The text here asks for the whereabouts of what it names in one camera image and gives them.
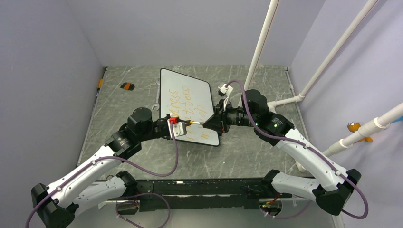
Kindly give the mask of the white yellow marker pen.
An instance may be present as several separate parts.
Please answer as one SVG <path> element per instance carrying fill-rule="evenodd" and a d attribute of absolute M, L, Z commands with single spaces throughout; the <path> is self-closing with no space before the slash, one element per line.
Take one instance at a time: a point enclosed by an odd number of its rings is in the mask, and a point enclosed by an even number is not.
<path fill-rule="evenodd" d="M 192 122 L 190 122 L 190 124 L 203 125 L 204 122 L 194 122 L 194 121 L 192 121 Z"/>

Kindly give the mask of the black framed whiteboard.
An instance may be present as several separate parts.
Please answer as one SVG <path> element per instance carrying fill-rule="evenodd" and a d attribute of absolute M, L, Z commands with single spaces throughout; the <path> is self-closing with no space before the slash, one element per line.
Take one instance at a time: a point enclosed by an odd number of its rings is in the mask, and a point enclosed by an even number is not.
<path fill-rule="evenodd" d="M 172 114 L 182 120 L 204 122 L 213 115 L 210 84 L 166 68 L 160 69 L 160 117 Z M 218 134 L 202 125 L 192 124 L 178 140 L 219 146 Z"/>

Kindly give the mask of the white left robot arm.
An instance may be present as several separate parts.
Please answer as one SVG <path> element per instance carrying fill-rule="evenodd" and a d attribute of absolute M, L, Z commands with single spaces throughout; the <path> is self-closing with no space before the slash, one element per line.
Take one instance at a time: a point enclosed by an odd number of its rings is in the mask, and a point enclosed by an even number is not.
<path fill-rule="evenodd" d="M 61 179 L 45 185 L 37 184 L 31 189 L 33 211 L 26 227 L 37 213 L 45 227 L 66 228 L 80 213 L 103 201 L 123 198 L 129 200 L 138 193 L 138 183 L 126 171 L 121 171 L 104 183 L 94 184 L 108 170 L 122 163 L 130 164 L 153 176 L 163 174 L 149 171 L 128 159 L 139 152 L 144 141 L 176 137 L 186 134 L 186 122 L 167 114 L 156 121 L 152 111 L 140 107 L 133 111 L 117 132 L 87 161 Z"/>

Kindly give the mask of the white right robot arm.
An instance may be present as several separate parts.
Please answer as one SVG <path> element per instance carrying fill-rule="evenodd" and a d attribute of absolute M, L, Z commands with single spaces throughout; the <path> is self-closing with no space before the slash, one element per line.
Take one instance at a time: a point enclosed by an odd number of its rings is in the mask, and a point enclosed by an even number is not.
<path fill-rule="evenodd" d="M 285 174 L 270 170 L 261 180 L 262 192 L 267 197 L 279 193 L 293 194 L 314 201 L 322 210 L 339 215 L 354 192 L 364 202 L 364 213 L 356 216 L 363 219 L 368 213 L 368 201 L 357 184 L 361 173 L 356 169 L 347 170 L 326 157 L 312 146 L 300 131 L 284 116 L 271 112 L 267 99 L 259 91 L 252 89 L 242 95 L 243 107 L 225 106 L 220 100 L 214 114 L 203 127 L 227 133 L 230 126 L 253 127 L 255 134 L 270 145 L 285 151 L 312 175 L 311 178 Z"/>

